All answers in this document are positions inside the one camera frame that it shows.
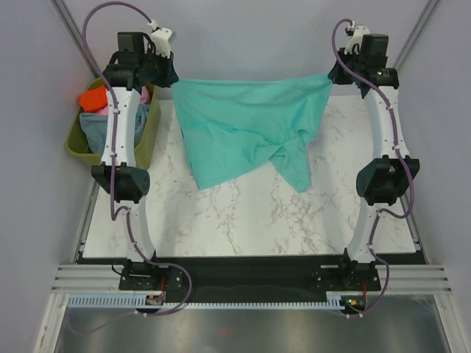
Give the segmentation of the teal t shirt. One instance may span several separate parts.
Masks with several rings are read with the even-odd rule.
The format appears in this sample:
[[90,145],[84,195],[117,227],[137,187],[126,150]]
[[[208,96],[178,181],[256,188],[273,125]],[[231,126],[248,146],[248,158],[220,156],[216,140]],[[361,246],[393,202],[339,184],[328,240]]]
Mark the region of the teal t shirt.
[[311,186],[308,145],[316,138],[332,82],[324,74],[280,81],[181,79],[174,108],[200,190],[270,162],[298,192]]

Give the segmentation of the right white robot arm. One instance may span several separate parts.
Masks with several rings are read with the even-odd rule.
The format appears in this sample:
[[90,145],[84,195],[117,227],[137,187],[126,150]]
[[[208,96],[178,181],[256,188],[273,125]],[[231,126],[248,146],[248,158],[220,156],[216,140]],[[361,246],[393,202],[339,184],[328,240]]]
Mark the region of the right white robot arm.
[[405,193],[413,193],[420,169],[403,139],[397,103],[399,79],[387,67],[387,35],[372,34],[364,25],[350,24],[349,42],[335,49],[336,64],[328,74],[334,85],[354,84],[361,92],[371,123],[372,160],[356,177],[361,199],[353,238],[344,250],[337,271],[347,290],[380,290],[373,240],[382,215],[396,217],[392,208]]

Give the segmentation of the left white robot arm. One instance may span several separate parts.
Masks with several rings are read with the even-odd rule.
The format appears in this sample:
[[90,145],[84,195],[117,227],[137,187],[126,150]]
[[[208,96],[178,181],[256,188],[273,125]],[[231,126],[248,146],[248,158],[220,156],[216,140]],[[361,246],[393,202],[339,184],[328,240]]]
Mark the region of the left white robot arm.
[[173,32],[157,28],[151,34],[120,32],[118,51],[103,71],[108,117],[101,162],[91,168],[92,177],[110,196],[113,220],[121,219],[127,240],[127,255],[120,273],[120,290],[165,289],[166,265],[155,265],[146,217],[150,175],[137,165],[135,118],[142,89],[151,84],[169,88],[178,81],[170,38]]

